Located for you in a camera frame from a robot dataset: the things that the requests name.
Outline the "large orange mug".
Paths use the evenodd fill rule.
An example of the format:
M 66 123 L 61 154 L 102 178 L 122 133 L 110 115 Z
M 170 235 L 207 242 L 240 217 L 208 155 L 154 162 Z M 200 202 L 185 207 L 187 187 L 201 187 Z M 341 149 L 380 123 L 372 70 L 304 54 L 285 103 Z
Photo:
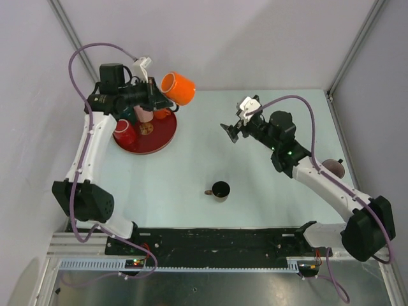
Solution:
M 186 106 L 193 100 L 196 86 L 190 79 L 171 71 L 162 79 L 161 92 L 177 105 Z

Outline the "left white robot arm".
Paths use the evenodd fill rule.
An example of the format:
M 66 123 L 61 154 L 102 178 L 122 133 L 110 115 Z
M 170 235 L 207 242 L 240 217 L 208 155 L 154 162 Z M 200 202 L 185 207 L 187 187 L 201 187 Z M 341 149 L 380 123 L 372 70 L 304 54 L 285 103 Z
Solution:
M 141 238 L 133 233 L 133 222 L 124 217 L 112 194 L 98 185 L 101 165 L 117 121 L 139 106 L 156 111 L 173 106 L 147 74 L 150 58 L 136 60 L 131 68 L 122 64 L 102 64 L 100 81 L 85 99 L 84 129 L 73 164 L 66 178 L 55 181 L 52 194 L 72 221 L 91 222 L 120 237 L 119 247 L 127 254 L 141 248 Z

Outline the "mauve pink mug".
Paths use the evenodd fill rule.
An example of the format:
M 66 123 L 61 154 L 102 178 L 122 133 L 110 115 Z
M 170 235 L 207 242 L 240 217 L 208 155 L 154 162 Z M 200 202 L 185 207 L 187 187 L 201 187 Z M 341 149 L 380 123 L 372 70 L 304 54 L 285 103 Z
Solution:
M 344 178 L 346 171 L 345 168 L 343 166 L 343 160 L 342 159 L 327 159 L 325 161 L 322 162 L 322 165 L 329 170 L 330 172 L 332 172 L 335 176 L 337 176 L 338 178 L 342 179 Z

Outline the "small orange mug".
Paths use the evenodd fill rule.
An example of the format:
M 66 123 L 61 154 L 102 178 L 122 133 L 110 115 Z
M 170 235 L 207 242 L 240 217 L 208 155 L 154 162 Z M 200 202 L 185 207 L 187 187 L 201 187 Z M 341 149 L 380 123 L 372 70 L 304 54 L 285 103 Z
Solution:
M 161 109 L 161 110 L 157 110 L 154 112 L 154 117 L 157 120 L 163 120 L 164 118 L 166 118 L 167 116 L 171 115 L 171 110 L 165 108 L 165 109 Z

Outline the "light pink tall mug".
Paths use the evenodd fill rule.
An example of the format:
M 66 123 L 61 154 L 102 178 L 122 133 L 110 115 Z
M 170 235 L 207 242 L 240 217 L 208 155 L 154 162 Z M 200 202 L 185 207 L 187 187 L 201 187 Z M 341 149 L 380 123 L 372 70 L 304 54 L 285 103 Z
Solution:
M 154 113 L 144 110 L 140 106 L 134 106 L 133 110 L 135 111 L 136 118 L 141 123 L 150 122 L 154 118 Z

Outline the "dark green mug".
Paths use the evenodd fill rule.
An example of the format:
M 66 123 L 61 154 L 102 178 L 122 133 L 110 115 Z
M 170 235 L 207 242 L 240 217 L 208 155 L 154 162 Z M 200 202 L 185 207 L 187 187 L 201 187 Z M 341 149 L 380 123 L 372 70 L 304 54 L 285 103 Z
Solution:
M 137 123 L 138 119 L 135 114 L 135 110 L 133 107 L 129 106 L 127 107 L 119 116 L 119 119 L 124 119 L 128 120 L 131 125 L 134 125 Z

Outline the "red round tray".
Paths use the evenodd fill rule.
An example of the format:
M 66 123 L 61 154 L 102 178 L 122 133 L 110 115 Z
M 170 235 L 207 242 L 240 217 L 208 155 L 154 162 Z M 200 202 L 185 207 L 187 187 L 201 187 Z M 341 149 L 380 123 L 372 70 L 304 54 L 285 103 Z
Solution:
M 147 155 L 155 153 L 165 148 L 175 136 L 177 129 L 177 118 L 172 112 L 163 120 L 157 120 L 155 117 L 147 123 L 137 121 L 132 125 L 137 134 L 136 141 L 128 146 L 116 144 L 133 154 Z

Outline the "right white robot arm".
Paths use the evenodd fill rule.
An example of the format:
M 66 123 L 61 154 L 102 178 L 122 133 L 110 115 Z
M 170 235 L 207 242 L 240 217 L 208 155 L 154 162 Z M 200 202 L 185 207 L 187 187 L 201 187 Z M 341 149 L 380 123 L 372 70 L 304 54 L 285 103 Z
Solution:
M 354 259 L 366 261 L 395 237 L 391 205 L 382 196 L 373 198 L 351 188 L 313 160 L 295 139 L 296 126 L 288 112 L 276 111 L 269 120 L 256 114 L 249 122 L 221 126 L 232 142 L 251 136 L 272 151 L 272 164 L 280 173 L 307 186 L 343 219 L 342 224 L 312 222 L 295 238 L 299 254 L 310 255 L 320 247 L 346 250 Z

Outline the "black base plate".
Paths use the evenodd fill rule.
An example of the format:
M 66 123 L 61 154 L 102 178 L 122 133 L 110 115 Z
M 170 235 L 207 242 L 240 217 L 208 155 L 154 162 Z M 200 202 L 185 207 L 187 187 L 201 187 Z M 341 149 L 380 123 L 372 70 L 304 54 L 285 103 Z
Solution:
M 160 268 L 286 268 L 288 257 L 325 256 L 300 228 L 138 228 L 130 241 L 146 247 Z

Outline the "brown speckled mug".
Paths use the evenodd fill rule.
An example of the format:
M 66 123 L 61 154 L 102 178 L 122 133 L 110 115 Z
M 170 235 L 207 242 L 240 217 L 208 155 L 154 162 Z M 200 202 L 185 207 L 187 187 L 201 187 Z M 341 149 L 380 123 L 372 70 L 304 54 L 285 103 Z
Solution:
M 207 196 L 212 196 L 215 201 L 222 203 L 230 195 L 231 187 L 225 181 L 215 182 L 212 187 L 204 192 Z

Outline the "aluminium frame rail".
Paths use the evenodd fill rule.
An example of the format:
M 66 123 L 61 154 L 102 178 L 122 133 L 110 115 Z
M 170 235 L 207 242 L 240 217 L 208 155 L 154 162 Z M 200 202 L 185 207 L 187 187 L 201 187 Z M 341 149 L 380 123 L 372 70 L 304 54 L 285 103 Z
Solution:
M 73 233 L 54 233 L 48 247 L 49 258 L 97 258 L 105 256 L 108 236 L 93 233 L 86 243 L 77 240 Z

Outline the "red mug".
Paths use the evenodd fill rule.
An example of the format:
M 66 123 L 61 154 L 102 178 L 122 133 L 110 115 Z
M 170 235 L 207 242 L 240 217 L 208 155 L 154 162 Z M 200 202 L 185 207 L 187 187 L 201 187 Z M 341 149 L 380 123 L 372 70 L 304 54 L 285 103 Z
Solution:
M 118 144 L 128 146 L 136 141 L 137 134 L 130 121 L 119 119 L 113 132 L 113 137 Z

